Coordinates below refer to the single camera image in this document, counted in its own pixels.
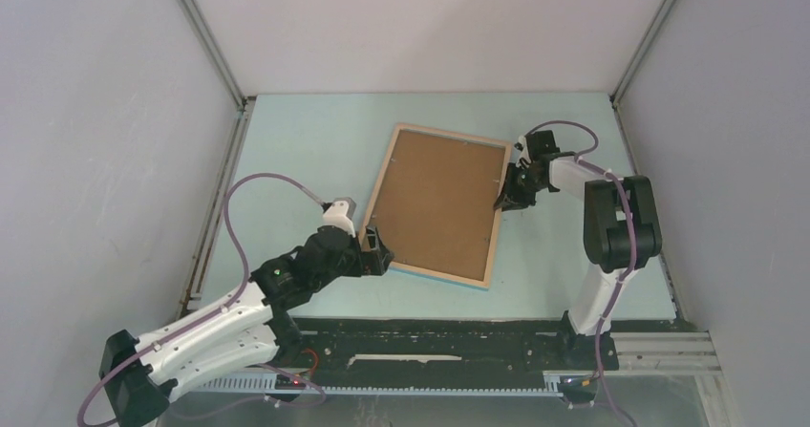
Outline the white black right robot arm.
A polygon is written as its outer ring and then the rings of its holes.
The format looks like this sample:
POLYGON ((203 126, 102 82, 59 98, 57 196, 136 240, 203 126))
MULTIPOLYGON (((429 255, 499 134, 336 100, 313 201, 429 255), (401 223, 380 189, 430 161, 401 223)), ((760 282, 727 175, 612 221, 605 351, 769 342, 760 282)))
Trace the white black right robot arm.
POLYGON ((544 190, 563 191, 583 204, 583 244, 590 266, 566 314, 572 331, 555 343, 559 361, 579 368, 594 354, 589 336, 608 331, 625 284, 661 252, 651 182, 640 175, 621 177, 582 153, 562 151, 550 130, 521 136, 515 148, 519 156, 507 166, 495 209, 526 209, 544 190))

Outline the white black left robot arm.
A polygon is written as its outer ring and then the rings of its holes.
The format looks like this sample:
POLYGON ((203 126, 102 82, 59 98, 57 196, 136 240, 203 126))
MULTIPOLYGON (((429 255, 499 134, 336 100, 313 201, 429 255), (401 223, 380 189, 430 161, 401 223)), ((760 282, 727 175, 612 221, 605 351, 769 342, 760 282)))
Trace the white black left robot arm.
POLYGON ((304 345, 289 311, 339 277, 381 276, 393 259, 371 226, 359 240, 324 225, 215 303, 160 330, 113 334, 99 377, 115 422, 144 426, 212 379, 258 364, 294 364, 304 345))

